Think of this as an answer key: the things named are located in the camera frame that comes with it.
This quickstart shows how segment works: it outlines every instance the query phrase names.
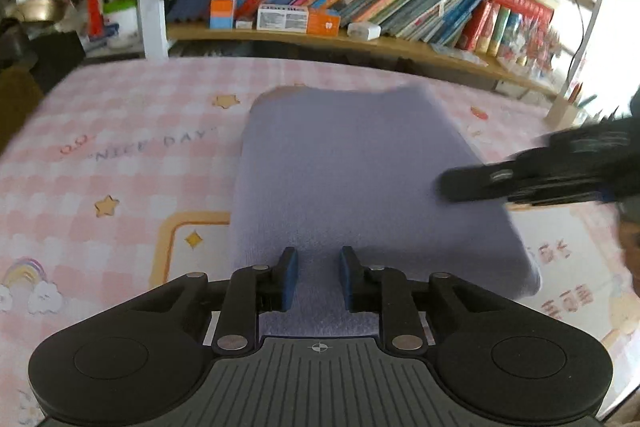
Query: white container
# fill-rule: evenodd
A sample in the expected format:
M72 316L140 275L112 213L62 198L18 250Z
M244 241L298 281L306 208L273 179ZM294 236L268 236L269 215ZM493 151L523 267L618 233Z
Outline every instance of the white container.
M140 42L136 0L117 0L104 5L104 23L117 24L118 34L110 38L110 48L128 48Z

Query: pink checkered mattress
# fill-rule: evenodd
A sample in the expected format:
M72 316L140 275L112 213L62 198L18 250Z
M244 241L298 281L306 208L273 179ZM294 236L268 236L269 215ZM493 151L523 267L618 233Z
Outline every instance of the pink checkered mattress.
M338 64L186 58L72 73L0 158L0 425L42 418L27 379L40 341L184 273L191 258L210 253L198 250L204 240L224 250L224 219L211 232L204 228L210 220L193 216L228 213L244 122L260 93L294 84L382 90L407 83L430 90L488 162L534 146L546 132L539 108ZM161 231L176 216L191 216L190 228L181 236L174 227L169 248L186 253L159 267ZM513 219L545 280L524 303L606 344L617 371L603 410L610 409L640 383L640 304L612 236L614 215L585 204ZM588 259L604 268L583 270ZM215 266L210 279L228 277L223 261Z

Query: cloud print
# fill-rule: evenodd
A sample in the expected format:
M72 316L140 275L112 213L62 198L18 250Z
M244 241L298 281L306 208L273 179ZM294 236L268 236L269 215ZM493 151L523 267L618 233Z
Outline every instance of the cloud print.
M11 296L11 290L0 284L0 312L7 312L14 305L14 298Z
M52 282L40 281L29 295L27 309L31 314L52 312L62 308L62 295Z

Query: rainbow print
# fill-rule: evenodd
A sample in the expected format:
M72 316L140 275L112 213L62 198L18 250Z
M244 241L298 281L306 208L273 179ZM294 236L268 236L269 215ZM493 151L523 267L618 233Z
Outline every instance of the rainbow print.
M22 257L13 263L2 278L2 285L7 288L11 288L15 283L26 280L35 286L40 281L47 280L47 274L42 267L42 264L38 263L31 257Z

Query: metal screw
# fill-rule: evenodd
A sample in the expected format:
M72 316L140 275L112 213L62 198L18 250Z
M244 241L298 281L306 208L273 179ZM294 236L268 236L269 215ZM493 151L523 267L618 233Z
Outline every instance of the metal screw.
M249 341L242 335L225 335L218 339L218 347L226 351L237 351L246 347Z
M422 347L422 339L415 335L398 335L391 343L396 349L402 349L403 351L414 351Z
M511 169L502 169L491 174L490 178L494 183L510 180L513 178L513 171Z

